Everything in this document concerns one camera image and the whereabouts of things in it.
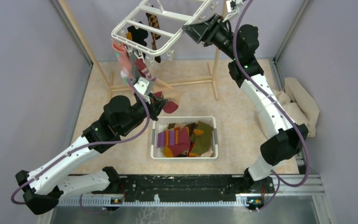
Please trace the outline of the maroon striped beige sock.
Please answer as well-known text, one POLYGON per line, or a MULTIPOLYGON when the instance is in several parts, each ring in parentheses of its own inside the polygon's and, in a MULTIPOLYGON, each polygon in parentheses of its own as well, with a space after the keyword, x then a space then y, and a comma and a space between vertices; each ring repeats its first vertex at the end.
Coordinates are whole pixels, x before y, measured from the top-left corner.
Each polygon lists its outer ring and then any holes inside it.
POLYGON ((168 83, 154 77, 142 59, 137 59, 134 64, 140 71, 140 74, 151 82, 152 90, 156 97, 168 100, 168 103, 163 107, 163 111, 167 114, 177 111, 181 94, 168 83))

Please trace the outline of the white plastic basket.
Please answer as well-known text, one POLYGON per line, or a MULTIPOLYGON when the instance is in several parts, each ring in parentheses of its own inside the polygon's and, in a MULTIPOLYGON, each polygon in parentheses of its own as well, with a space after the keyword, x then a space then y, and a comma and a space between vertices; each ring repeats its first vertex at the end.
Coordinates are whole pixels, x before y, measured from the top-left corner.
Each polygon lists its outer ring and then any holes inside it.
POLYGON ((151 157, 155 160, 216 159, 215 117, 161 117, 154 121, 151 157))

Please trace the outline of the purple maroon striped sock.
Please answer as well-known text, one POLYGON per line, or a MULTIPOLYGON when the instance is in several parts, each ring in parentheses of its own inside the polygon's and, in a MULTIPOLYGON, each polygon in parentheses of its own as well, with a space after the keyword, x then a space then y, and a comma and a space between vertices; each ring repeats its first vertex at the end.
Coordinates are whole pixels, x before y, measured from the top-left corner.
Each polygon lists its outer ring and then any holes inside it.
POLYGON ((157 147, 163 149, 165 157, 177 157, 188 150, 190 145, 190 134, 187 127, 180 130, 162 131, 157 134, 157 147))

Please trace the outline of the pink patterned sock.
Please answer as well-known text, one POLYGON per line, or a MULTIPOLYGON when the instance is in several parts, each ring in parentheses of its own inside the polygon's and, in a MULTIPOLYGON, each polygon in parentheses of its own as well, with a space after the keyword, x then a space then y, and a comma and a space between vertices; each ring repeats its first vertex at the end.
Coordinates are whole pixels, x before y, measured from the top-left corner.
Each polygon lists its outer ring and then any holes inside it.
POLYGON ((124 83, 128 86, 129 90, 134 93, 134 90, 128 84, 128 79, 132 79, 132 63, 127 54, 127 50, 123 43, 116 42, 112 39, 112 48, 115 51, 115 55, 120 63, 120 76, 124 83))

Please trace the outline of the olive green striped sock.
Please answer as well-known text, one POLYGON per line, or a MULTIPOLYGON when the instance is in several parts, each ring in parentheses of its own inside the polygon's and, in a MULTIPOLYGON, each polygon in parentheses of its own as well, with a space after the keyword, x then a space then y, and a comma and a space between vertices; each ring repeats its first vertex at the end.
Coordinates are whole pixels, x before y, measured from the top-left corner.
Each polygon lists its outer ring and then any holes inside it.
POLYGON ((196 123, 196 127, 190 136, 191 146, 188 157, 209 158, 212 156, 212 132, 213 127, 202 121, 196 123))

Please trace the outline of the white plastic sock hanger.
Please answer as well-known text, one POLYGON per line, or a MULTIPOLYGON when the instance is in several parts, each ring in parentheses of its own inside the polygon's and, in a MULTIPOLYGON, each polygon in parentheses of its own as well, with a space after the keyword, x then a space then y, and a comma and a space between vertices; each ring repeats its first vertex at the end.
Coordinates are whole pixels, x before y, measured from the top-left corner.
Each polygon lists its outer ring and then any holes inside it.
MULTIPOLYGON (((149 2, 151 4, 156 4, 157 1, 158 0, 149 0, 149 2)), ((200 0, 160 0, 160 2, 164 6, 165 10, 180 13, 180 14, 186 14, 186 15, 192 15, 196 11, 196 9, 200 6, 200 0)), ((212 13, 213 11, 211 11, 210 8, 207 8, 205 10, 205 12, 202 14, 202 16, 204 17, 203 20, 205 20, 208 13, 212 13)), ((135 16, 135 21, 137 21, 143 25, 148 24, 149 26, 154 26, 159 30, 164 30, 164 31, 172 32, 172 33, 175 33, 179 29, 182 30, 182 26, 185 25, 181 21, 170 20, 165 17, 158 18, 155 15, 152 15, 150 13, 143 13, 143 12, 137 13, 137 15, 135 16)), ((125 31, 125 34, 127 33, 127 28, 129 26, 131 26, 131 25, 124 26, 123 29, 125 31)), ((159 49, 167 42, 167 40, 168 39, 166 37, 163 37, 163 36, 157 35, 155 33, 152 33, 151 31, 148 31, 148 38, 145 39, 145 41, 147 42, 146 47, 151 48, 151 49, 155 49, 155 48, 159 49)), ((128 47, 129 51, 135 51, 135 52, 139 53, 136 49, 130 50, 129 46, 127 46, 127 45, 125 45, 125 46, 128 47)))

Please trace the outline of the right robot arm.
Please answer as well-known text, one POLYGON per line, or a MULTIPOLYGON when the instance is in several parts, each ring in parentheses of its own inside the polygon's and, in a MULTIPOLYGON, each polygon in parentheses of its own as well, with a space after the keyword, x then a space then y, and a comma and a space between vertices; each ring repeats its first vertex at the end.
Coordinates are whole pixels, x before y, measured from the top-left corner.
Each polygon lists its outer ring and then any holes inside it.
POLYGON ((200 23, 184 25, 182 30, 194 42, 205 47, 214 45, 232 62, 229 74, 237 86, 250 98, 267 129, 267 141, 260 146, 261 155, 244 172, 244 187, 256 192, 262 180, 269 177, 273 167, 298 154, 308 134, 305 124, 296 124, 272 92, 264 72, 255 58, 259 46, 258 27, 245 24, 237 33, 229 22, 214 14, 200 23))

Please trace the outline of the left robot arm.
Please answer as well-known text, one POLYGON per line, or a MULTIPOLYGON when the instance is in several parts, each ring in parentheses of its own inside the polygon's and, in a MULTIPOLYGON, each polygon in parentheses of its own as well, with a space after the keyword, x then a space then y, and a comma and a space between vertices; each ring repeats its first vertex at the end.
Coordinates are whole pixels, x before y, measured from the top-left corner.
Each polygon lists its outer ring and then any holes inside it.
POLYGON ((121 139, 143 121, 156 121, 168 100, 152 93, 146 98, 144 101, 142 97, 135 97, 136 103, 131 104, 126 96, 113 97, 103 107, 100 118, 67 149, 40 168, 21 170, 15 175, 23 191, 24 203, 33 214, 44 214, 69 197, 87 193, 112 194, 120 190, 121 178, 113 167, 104 167, 88 175, 73 175, 72 171, 114 145, 140 136, 138 133, 131 138, 121 139))

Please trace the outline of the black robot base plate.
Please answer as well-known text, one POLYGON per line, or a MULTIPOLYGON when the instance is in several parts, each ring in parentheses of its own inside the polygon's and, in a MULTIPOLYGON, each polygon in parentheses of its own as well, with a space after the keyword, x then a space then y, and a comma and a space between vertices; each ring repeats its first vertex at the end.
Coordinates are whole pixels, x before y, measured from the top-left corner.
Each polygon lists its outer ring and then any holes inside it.
POLYGON ((122 194, 121 202, 207 205, 239 202, 262 208, 265 195, 274 193, 271 177, 252 181, 243 175, 127 175, 95 194, 122 194))

